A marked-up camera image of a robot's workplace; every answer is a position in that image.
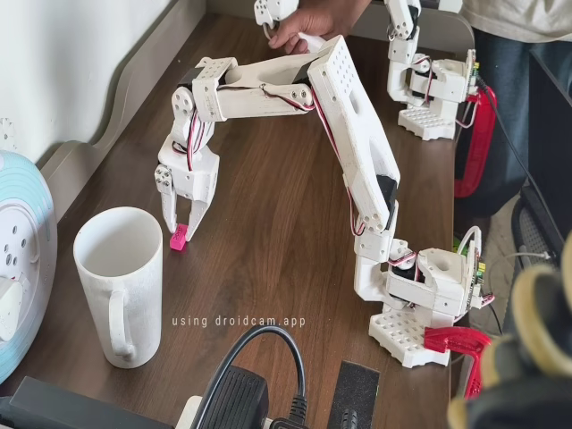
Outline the person's hand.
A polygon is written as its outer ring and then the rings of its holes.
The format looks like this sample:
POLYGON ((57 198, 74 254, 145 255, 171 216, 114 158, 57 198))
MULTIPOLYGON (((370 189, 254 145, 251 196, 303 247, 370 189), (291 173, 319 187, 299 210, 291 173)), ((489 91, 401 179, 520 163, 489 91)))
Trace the person's hand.
POLYGON ((360 1, 310 1, 279 24, 268 46, 287 55, 307 54, 303 53, 306 47, 299 40, 300 32, 326 40, 347 36, 363 11, 360 1))

